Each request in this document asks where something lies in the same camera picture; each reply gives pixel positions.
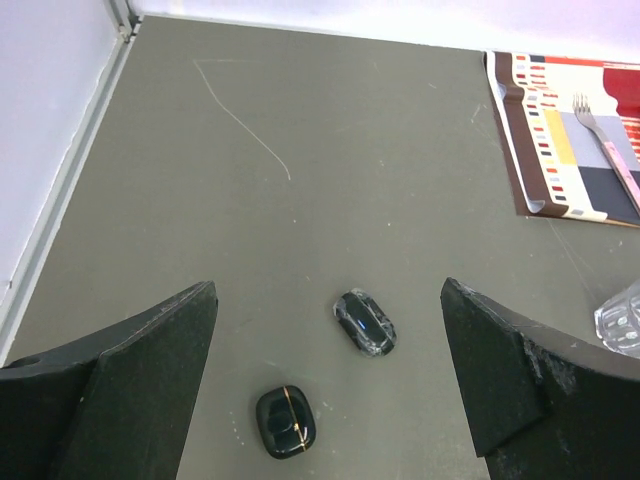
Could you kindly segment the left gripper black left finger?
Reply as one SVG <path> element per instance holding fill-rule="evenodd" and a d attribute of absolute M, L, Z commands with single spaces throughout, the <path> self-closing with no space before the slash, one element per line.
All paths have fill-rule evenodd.
<path fill-rule="evenodd" d="M 199 282 L 3 367 L 2 478 L 176 478 L 217 311 Z"/>

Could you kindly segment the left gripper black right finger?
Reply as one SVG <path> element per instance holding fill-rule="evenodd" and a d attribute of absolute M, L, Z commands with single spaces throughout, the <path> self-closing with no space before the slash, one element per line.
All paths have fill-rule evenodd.
<path fill-rule="evenodd" d="M 453 278 L 440 299 L 474 449 L 491 478 L 638 478 L 638 360 Z"/>

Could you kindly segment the black marbled earbud charging case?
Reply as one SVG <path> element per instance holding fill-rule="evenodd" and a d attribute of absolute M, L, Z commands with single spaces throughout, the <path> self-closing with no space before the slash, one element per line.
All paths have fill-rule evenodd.
<path fill-rule="evenodd" d="M 360 288 L 343 293 L 333 314 L 353 344 L 367 357 L 388 355 L 397 344 L 395 327 L 374 298 Z"/>

